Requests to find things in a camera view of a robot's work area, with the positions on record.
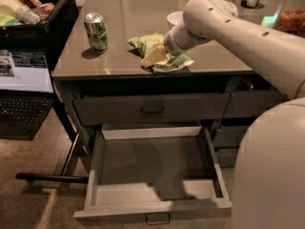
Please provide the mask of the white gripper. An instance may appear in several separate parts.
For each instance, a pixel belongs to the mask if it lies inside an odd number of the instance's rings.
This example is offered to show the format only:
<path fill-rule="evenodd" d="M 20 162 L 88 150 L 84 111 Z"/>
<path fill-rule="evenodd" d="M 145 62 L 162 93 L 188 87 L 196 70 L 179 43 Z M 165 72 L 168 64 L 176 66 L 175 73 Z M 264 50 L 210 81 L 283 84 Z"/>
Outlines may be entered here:
<path fill-rule="evenodd" d="M 190 32 L 183 22 L 179 22 L 172 27 L 164 36 L 164 46 L 155 47 L 142 60 L 141 65 L 145 68 L 164 60 L 167 53 L 178 56 L 188 50 L 210 42 L 210 38 L 198 36 Z"/>

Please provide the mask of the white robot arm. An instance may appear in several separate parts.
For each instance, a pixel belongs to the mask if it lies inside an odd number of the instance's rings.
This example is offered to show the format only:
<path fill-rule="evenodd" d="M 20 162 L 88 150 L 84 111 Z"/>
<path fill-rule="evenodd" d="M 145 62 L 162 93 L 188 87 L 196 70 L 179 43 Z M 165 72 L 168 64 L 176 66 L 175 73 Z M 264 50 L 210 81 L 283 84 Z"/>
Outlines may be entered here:
<path fill-rule="evenodd" d="M 234 167 L 232 229 L 305 229 L 305 40 L 237 18 L 223 0 L 189 0 L 180 21 L 142 60 L 150 67 L 214 40 L 243 61 L 244 91 L 283 98 L 243 136 Z"/>

